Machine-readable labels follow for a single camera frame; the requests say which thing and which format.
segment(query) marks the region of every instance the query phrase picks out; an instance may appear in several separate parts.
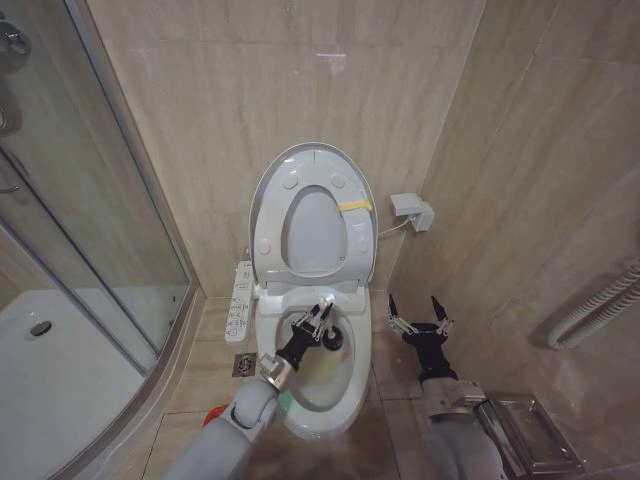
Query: shower drain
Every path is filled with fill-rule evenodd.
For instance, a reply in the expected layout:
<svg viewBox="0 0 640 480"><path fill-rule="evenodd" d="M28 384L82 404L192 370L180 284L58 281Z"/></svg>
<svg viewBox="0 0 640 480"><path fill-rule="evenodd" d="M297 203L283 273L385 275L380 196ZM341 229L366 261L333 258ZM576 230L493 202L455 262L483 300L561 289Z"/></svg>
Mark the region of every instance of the shower drain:
<svg viewBox="0 0 640 480"><path fill-rule="evenodd" d="M31 333L31 335L33 335L34 337L41 337L42 335L47 333L49 330L51 330L52 326L53 324L48 320L45 322L38 322L33 327L31 327L31 330L29 330L29 333Z"/></svg>
<svg viewBox="0 0 640 480"><path fill-rule="evenodd" d="M256 371L255 353L237 353L233 361L232 377L253 377Z"/></svg>

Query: glass shower door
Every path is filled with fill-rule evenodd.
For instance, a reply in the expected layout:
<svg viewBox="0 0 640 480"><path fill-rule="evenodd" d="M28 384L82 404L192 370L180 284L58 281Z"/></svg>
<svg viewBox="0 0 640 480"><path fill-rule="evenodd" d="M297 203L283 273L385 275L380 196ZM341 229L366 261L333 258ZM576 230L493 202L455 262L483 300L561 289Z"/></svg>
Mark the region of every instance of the glass shower door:
<svg viewBox="0 0 640 480"><path fill-rule="evenodd" d="M107 428L143 381L0 222L0 477L48 478Z"/></svg>
<svg viewBox="0 0 640 480"><path fill-rule="evenodd" d="M0 128L0 144L157 354L189 279L80 38L62 1L0 0L0 10L28 44L0 51L0 104L9 125ZM13 222L36 254L51 256L38 222ZM95 293L95 284L83 283L85 275L76 282L77 273L58 263L57 273L74 279L76 292Z"/></svg>
<svg viewBox="0 0 640 480"><path fill-rule="evenodd" d="M135 368L146 374L156 363L155 351L29 188L19 168L0 148L0 224L82 304Z"/></svg>

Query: toilet lid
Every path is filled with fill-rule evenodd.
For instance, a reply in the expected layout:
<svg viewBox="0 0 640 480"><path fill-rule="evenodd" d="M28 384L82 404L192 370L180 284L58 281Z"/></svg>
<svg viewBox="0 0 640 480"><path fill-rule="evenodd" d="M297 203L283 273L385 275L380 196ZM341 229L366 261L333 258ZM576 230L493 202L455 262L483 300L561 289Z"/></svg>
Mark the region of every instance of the toilet lid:
<svg viewBox="0 0 640 480"><path fill-rule="evenodd" d="M273 161L254 195L250 229L263 286L364 284L373 274L373 196L355 163L330 145L297 145Z"/></svg>

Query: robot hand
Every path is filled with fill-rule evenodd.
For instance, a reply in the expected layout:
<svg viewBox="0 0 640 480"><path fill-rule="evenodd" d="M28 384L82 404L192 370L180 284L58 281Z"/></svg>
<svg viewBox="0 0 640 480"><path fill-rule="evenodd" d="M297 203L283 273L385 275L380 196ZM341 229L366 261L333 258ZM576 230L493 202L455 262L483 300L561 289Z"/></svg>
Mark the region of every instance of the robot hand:
<svg viewBox="0 0 640 480"><path fill-rule="evenodd" d="M435 297L431 297L436 316L441 321L440 326L434 323L408 324L398 316L393 297L389 295L389 318L396 327L402 331L402 339L413 346L418 354L418 360L422 373L420 383L430 378L450 377L458 379L456 372L449 367L449 362L444 356L442 345L447 341L449 330L453 324L438 303Z"/></svg>

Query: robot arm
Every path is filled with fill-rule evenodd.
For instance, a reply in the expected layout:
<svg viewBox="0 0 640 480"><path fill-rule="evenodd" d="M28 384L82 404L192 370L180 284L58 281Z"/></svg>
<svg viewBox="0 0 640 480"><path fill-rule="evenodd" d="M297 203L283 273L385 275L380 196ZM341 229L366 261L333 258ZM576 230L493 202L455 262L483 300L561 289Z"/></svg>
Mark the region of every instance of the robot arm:
<svg viewBox="0 0 640 480"><path fill-rule="evenodd" d="M389 295L389 325L402 334L418 355L418 377L424 392L424 406L430 419L427 455L441 480L504 480L500 454L491 439L477 427L470 408L484 399L475 382L458 380L442 351L453 322L431 297L439 325L409 324L398 316Z"/></svg>
<svg viewBox="0 0 640 480"><path fill-rule="evenodd" d="M224 413L202 429L164 480L242 478L251 449L278 409L278 390L264 380L243 385Z"/></svg>
<svg viewBox="0 0 640 480"><path fill-rule="evenodd" d="M211 421L173 464L164 480L229 480L242 478L253 445L267 431L278 410L278 394L286 388L293 372L298 371L309 347L319 345L324 319L311 322L319 313L316 305L292 324L293 336L276 352L275 358L263 355L264 380L243 385L222 415Z"/></svg>

